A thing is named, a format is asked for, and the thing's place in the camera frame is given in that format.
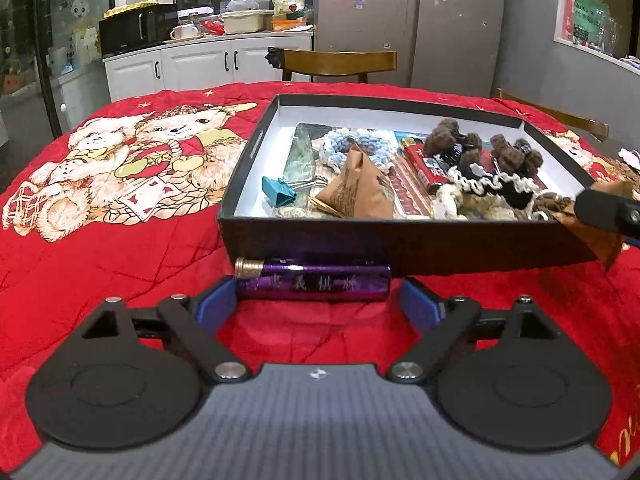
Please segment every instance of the metal bolt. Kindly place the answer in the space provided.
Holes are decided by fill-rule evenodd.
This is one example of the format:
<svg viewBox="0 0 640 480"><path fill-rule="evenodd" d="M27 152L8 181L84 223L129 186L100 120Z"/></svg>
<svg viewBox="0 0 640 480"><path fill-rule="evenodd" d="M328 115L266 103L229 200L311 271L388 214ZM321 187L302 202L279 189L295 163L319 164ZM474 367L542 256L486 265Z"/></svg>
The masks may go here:
<svg viewBox="0 0 640 480"><path fill-rule="evenodd" d="M412 362L396 363L391 368L391 373L398 379L416 379L422 375L422 367L418 363Z"/></svg>
<svg viewBox="0 0 640 480"><path fill-rule="evenodd" d="M226 363L220 363L218 366L216 366L215 371L216 375L222 377L223 379L233 380L239 379L246 373L246 366L235 361L228 361Z"/></svg>

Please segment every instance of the green package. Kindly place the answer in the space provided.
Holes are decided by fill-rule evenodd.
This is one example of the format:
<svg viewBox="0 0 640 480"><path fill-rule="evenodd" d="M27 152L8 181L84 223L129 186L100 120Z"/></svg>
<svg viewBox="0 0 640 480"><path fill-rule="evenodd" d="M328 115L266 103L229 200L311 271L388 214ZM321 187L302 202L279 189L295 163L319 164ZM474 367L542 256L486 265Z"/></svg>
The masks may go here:
<svg viewBox="0 0 640 480"><path fill-rule="evenodd" d="M574 43L596 43L609 7L598 0L575 0Z"/></svg>

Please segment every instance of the cabinet door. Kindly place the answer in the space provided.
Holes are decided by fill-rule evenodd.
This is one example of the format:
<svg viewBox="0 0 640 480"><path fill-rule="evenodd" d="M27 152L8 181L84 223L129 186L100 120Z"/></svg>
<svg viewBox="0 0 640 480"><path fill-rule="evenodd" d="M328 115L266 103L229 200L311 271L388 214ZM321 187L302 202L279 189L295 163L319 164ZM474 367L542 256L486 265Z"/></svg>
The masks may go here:
<svg viewBox="0 0 640 480"><path fill-rule="evenodd" d="M233 82L231 41L203 41L172 46L162 52L164 87L201 90Z"/></svg>
<svg viewBox="0 0 640 480"><path fill-rule="evenodd" d="M106 61L104 66L112 103L134 95L155 94L164 89L160 51Z"/></svg>
<svg viewBox="0 0 640 480"><path fill-rule="evenodd" d="M264 59L270 46L311 50L311 36L277 36L275 38L245 38L231 40L234 56L234 81L255 83L258 81L281 81L282 70L271 66ZM293 81L310 81L307 75L294 74Z"/></svg>

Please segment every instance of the black microwave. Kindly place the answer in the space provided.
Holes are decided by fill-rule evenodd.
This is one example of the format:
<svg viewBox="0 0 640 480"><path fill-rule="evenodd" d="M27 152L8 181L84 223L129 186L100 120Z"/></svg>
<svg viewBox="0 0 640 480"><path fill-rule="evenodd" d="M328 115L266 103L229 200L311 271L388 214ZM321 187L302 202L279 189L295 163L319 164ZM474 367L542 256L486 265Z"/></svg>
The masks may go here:
<svg viewBox="0 0 640 480"><path fill-rule="evenodd" d="M162 43L178 25L175 4L126 10L100 21L102 56L114 56Z"/></svg>

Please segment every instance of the brown paper packet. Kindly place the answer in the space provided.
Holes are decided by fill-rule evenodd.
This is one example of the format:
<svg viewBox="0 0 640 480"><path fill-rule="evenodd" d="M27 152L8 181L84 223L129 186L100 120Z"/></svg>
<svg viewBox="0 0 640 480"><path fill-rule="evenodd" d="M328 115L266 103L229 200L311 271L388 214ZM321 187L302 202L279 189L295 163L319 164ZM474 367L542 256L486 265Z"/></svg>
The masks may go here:
<svg viewBox="0 0 640 480"><path fill-rule="evenodd" d="M591 189L616 196L632 198L633 186L634 184L628 181L596 182L591 186ZM605 268L609 270L622 252L622 244L624 243L625 237L618 233L612 233L583 224L576 218L574 206L575 203L571 202L561 212L553 213L554 218L567 227L575 236L580 238L580 240L590 248L591 252L604 263Z"/></svg>
<svg viewBox="0 0 640 480"><path fill-rule="evenodd" d="M354 144L340 175L316 195L313 203L327 213L337 211L349 218L393 218L394 197L386 176Z"/></svg>

